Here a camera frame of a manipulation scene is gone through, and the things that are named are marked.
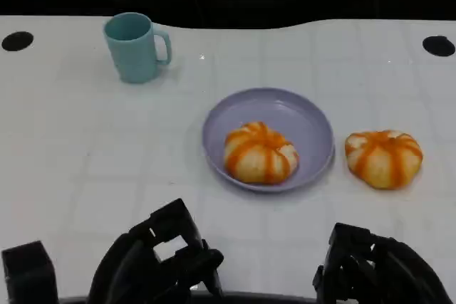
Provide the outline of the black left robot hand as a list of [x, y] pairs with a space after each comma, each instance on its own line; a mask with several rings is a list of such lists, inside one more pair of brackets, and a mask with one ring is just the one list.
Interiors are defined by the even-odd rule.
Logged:
[[100, 262], [87, 303], [187, 303], [203, 283], [223, 296], [217, 269], [223, 254], [210, 248], [182, 199], [151, 213], [121, 234]]

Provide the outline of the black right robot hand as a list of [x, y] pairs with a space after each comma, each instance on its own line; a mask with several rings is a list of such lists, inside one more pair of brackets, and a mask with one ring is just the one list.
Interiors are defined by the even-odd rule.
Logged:
[[451, 303], [432, 267], [407, 244], [335, 224], [313, 278], [317, 303]]

